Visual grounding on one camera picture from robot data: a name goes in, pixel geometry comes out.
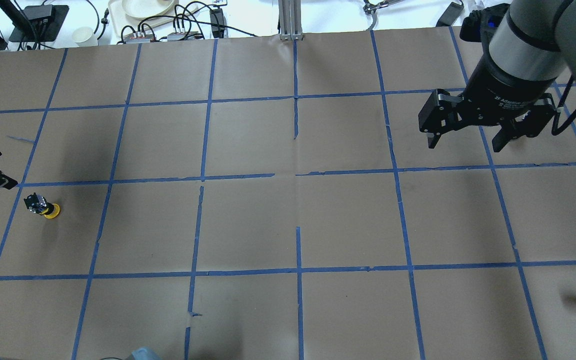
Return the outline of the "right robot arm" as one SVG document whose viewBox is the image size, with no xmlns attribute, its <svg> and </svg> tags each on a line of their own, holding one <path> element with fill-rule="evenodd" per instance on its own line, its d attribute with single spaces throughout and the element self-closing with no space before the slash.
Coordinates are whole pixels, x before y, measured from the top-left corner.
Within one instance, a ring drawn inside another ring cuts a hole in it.
<svg viewBox="0 0 576 360">
<path fill-rule="evenodd" d="M 464 91 L 435 89 L 418 114 L 418 129 L 434 148 L 441 136 L 468 126 L 499 126 L 492 139 L 500 152 L 510 141 L 537 137 L 558 124 L 561 106 L 548 88 L 569 69 L 576 83 L 576 0 L 514 0 L 475 10 L 460 39 L 480 43 L 482 56 Z"/>
</svg>

